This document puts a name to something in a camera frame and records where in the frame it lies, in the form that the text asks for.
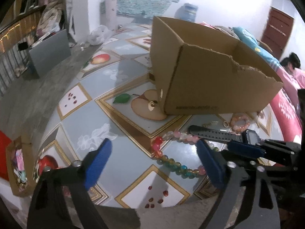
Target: black hair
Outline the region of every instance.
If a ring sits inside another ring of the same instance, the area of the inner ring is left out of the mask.
[[[281,66],[286,66],[288,65],[288,62],[292,63],[292,67],[294,68],[301,68],[301,62],[299,57],[297,56],[297,54],[295,54],[294,52],[290,53],[289,57],[284,58],[280,64]]]

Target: watch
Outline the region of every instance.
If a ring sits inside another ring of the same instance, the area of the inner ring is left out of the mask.
[[[253,130],[247,129],[241,134],[236,134],[227,131],[218,131],[206,127],[191,125],[188,128],[188,132],[192,135],[197,135],[200,138],[219,142],[228,143],[230,141],[238,141],[244,144],[255,145],[260,143],[261,139],[257,133]]]

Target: black watch strap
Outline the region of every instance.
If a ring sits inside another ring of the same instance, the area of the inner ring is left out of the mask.
[[[227,143],[230,142],[231,140],[243,142],[241,134],[235,134],[226,131],[218,131],[196,125],[189,126],[188,132],[192,135],[197,135],[206,140],[211,140],[219,143]]]

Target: apple print tablecloth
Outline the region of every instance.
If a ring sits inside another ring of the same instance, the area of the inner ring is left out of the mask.
[[[152,158],[151,141],[191,124],[229,131],[223,126],[231,114],[164,115],[158,106],[149,50],[150,25],[128,24],[102,44],[84,63],[54,110],[42,138],[38,158],[68,166],[82,160],[109,138],[112,154],[89,196],[95,204],[124,208],[174,206],[213,195],[205,176],[184,178]],[[261,138],[283,140],[268,105],[253,119],[250,129]],[[214,143],[219,150],[224,144]],[[161,146],[169,158],[197,169],[195,145],[166,141]],[[39,178],[39,164],[33,178]]]

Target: person with black hair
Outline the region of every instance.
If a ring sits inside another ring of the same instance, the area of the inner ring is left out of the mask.
[[[290,53],[289,57],[284,58],[280,64],[288,74],[294,77],[302,89],[305,88],[305,71],[301,70],[301,62],[297,54]]]

